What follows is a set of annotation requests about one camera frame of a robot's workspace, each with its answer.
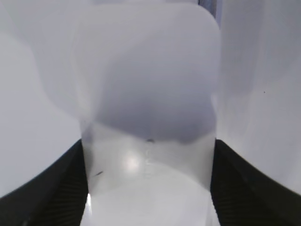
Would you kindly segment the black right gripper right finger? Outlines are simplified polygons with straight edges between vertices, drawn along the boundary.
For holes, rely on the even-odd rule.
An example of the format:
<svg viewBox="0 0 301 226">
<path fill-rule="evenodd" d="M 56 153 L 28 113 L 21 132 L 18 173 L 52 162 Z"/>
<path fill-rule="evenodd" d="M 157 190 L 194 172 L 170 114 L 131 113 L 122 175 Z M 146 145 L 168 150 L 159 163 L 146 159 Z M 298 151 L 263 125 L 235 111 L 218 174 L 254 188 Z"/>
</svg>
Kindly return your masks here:
<svg viewBox="0 0 301 226">
<path fill-rule="evenodd" d="M 219 139 L 214 144 L 210 193 L 221 226 L 301 224 L 301 196 L 260 172 Z"/>
</svg>

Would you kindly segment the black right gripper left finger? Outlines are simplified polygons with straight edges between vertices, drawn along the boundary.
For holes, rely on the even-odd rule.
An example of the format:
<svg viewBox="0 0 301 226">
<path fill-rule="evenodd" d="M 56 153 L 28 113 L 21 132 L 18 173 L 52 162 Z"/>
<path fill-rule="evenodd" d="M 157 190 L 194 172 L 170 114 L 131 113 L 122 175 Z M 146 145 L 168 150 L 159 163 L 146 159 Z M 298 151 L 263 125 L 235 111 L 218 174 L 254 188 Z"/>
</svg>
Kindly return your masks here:
<svg viewBox="0 0 301 226">
<path fill-rule="evenodd" d="M 88 184 L 78 140 L 38 176 L 0 199 L 2 226 L 79 226 Z"/>
</svg>

